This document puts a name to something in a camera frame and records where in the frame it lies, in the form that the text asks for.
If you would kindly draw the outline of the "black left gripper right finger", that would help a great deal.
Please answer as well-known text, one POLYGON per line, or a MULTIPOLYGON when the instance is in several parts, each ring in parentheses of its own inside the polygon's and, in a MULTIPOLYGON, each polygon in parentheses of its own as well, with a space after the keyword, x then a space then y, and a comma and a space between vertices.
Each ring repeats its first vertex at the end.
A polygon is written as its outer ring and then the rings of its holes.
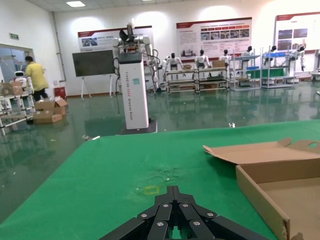
POLYGON ((193 240, 265 240, 258 234, 222 215, 198 205, 190 194, 173 187, 177 226, 183 239, 193 240))

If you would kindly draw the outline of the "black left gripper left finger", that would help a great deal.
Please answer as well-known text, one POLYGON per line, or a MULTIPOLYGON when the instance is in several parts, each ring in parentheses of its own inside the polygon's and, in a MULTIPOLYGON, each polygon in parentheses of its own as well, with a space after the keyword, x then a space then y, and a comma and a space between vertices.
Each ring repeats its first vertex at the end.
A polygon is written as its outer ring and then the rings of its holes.
POLYGON ((155 197, 154 205, 118 226, 102 240, 167 240, 172 235, 170 222, 174 206, 174 187, 155 197))

